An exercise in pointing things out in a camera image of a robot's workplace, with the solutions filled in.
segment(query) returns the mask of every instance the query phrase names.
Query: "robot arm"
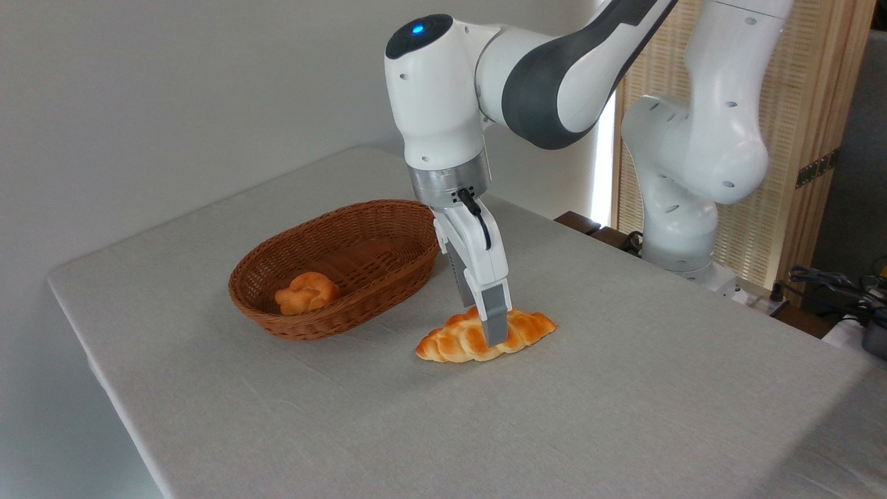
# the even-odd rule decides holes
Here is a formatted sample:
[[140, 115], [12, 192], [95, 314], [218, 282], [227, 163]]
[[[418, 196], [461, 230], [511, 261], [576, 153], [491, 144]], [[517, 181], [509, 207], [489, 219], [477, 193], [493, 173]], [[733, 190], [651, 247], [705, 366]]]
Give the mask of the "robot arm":
[[758, 102], [791, 7], [792, 0], [708, 0], [685, 54], [690, 101], [646, 96], [623, 119], [644, 200], [642, 256], [728, 297], [735, 276], [712, 260], [715, 202], [745, 199], [766, 174]]
[[385, 76], [413, 191], [435, 215], [487, 345], [507, 338], [512, 306], [498, 226], [481, 200], [490, 181], [483, 130], [501, 123], [546, 149], [578, 141], [677, 1], [609, 0], [561, 37], [436, 14], [389, 40]]

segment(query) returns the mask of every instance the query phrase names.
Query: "bread roll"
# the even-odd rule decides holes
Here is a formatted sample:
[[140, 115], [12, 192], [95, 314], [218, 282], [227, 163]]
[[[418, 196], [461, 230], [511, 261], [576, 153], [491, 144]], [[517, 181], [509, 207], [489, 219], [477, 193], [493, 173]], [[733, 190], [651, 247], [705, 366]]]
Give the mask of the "bread roll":
[[467, 362], [492, 360], [503, 353], [523, 350], [557, 329], [557, 324], [542, 313], [526, 313], [512, 310], [508, 313], [508, 339], [487, 348], [483, 337], [483, 325], [477, 307], [467, 313], [453, 315], [442, 328], [435, 329], [422, 338], [416, 354], [434, 362]]
[[340, 294], [339, 287], [322, 273], [306, 272], [274, 293], [274, 301], [280, 305], [280, 313], [296, 315], [329, 305]]

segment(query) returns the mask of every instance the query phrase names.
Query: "bamboo blind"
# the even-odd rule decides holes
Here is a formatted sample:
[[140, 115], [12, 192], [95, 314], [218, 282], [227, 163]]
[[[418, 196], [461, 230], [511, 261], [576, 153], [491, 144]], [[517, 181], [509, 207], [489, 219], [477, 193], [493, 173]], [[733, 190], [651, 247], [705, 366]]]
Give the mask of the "bamboo blind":
[[[770, 169], [749, 199], [718, 206], [715, 259], [747, 281], [769, 287], [791, 265], [812, 259], [831, 176], [796, 190], [797, 173], [840, 144], [874, 1], [795, 0], [761, 91]], [[681, 0], [637, 58], [619, 88], [617, 127], [644, 95], [689, 98], [684, 50], [703, 4]], [[642, 230], [632, 158], [621, 139], [615, 150], [614, 225]]]

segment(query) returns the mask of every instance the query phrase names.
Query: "wicker basket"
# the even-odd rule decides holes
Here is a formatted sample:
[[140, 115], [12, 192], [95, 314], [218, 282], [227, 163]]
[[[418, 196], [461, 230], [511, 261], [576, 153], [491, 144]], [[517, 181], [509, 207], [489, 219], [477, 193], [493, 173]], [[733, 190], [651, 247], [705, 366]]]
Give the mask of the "wicker basket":
[[[228, 292], [247, 317], [277, 337], [311, 340], [354, 328], [418, 291], [439, 250], [427, 207], [379, 200], [331, 211], [275, 235], [234, 268]], [[330, 305], [281, 315], [274, 293], [300, 273], [320, 272], [341, 289]]]

